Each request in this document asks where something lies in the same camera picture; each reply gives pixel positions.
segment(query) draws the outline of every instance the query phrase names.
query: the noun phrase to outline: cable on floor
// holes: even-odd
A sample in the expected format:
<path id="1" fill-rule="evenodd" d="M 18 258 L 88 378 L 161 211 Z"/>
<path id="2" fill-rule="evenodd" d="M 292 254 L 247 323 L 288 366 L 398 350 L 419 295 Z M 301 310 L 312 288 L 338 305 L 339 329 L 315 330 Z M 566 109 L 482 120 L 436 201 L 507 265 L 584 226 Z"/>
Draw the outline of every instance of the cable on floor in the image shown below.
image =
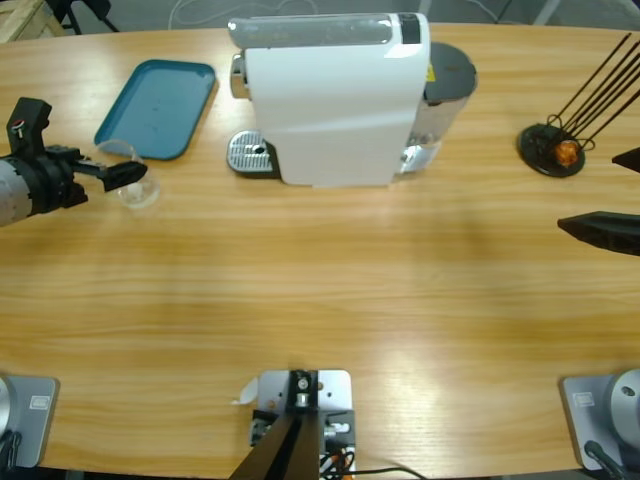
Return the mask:
<path id="1" fill-rule="evenodd" d="M 194 3 L 198 3 L 202 1 L 207 1 L 209 3 L 212 2 L 212 0 L 178 0 L 176 4 L 173 6 L 173 8 L 171 9 L 171 13 L 169 14 L 169 23 L 167 25 L 167 29 L 171 30 L 173 28 L 174 20 L 176 23 L 183 26 L 204 25 L 205 23 L 211 22 L 225 15 L 229 15 L 241 8 L 246 8 L 246 7 L 261 8 L 262 10 L 269 12 L 272 15 L 278 15 L 282 11 L 282 9 L 287 5 L 291 3 L 299 2 L 299 3 L 305 3 L 309 5 L 309 7 L 311 8 L 311 13 L 313 15 L 317 15 L 319 12 L 318 5 L 314 0 L 282 0 L 275 7 L 272 7 L 270 5 L 265 5 L 263 3 L 251 2 L 251 3 L 236 5 L 222 12 L 218 12 L 214 15 L 210 15 L 205 18 L 199 18 L 197 20 L 183 20 L 182 18 L 180 18 L 180 11 L 182 9 L 188 7 L 189 5 L 193 5 Z"/>
<path id="2" fill-rule="evenodd" d="M 352 475 L 378 475 L 381 473 L 390 473 L 390 472 L 402 472 L 408 473 L 413 478 L 418 480 L 429 480 L 424 475 L 416 472 L 415 470 L 411 470 L 406 467 L 386 467 L 386 468 L 374 468 L 369 470 L 349 470 L 353 462 L 355 462 L 355 452 L 354 451 L 345 451 L 341 450 L 339 452 L 334 452 L 330 455 L 327 455 L 323 458 L 324 462 L 328 459 L 331 459 L 332 464 L 324 469 L 320 476 L 324 480 L 343 480 L 344 477 L 349 477 Z"/>

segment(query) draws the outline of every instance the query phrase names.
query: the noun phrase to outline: yellow warning label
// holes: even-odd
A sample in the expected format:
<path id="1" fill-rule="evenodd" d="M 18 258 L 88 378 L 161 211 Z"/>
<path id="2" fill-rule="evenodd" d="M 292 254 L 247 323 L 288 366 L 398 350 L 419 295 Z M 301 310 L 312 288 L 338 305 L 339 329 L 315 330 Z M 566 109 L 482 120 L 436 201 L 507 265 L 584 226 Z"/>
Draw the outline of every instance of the yellow warning label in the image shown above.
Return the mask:
<path id="1" fill-rule="evenodd" d="M 436 72 L 433 69 L 433 65 L 429 64 L 429 70 L 427 70 L 427 82 L 436 81 Z"/>

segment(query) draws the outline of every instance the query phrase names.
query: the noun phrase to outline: round black base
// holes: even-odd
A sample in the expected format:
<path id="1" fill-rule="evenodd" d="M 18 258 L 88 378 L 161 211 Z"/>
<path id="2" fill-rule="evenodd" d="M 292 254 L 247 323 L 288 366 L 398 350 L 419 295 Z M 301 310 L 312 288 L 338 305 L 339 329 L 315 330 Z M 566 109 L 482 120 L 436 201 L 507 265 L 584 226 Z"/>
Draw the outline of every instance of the round black base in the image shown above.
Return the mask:
<path id="1" fill-rule="evenodd" d="M 516 140 L 516 146 L 524 163 L 536 172 L 549 175 L 550 177 L 569 177 L 582 170 L 585 161 L 583 151 L 578 153 L 578 161 L 569 167 L 563 167 L 556 161 L 553 155 L 553 149 L 546 155 L 538 154 L 538 152 L 543 150 L 542 147 L 546 146 L 555 136 L 561 140 L 576 140 L 566 132 L 561 132 L 562 130 L 558 127 L 542 124 L 532 125 L 523 130 Z"/>

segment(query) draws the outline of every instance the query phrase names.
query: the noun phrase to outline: wooden crate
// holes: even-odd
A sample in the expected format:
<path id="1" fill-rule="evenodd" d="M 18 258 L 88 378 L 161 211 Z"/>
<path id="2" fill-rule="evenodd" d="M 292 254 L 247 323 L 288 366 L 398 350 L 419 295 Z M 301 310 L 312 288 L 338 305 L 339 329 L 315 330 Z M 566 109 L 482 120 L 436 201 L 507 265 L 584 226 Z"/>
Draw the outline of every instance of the wooden crate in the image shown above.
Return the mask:
<path id="1" fill-rule="evenodd" d="M 65 31 L 51 15 L 45 0 L 0 2 L 0 43 L 62 35 Z"/>

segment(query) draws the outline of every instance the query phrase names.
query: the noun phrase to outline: orange object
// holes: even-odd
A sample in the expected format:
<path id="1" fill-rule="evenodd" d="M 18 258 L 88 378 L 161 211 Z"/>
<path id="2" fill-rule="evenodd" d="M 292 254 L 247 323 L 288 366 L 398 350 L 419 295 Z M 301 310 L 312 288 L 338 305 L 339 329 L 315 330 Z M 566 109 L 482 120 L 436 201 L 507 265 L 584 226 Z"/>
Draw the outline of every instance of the orange object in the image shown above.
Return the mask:
<path id="1" fill-rule="evenodd" d="M 554 148 L 556 160 L 563 167 L 570 167 L 578 161 L 580 145 L 574 140 L 564 140 Z"/>

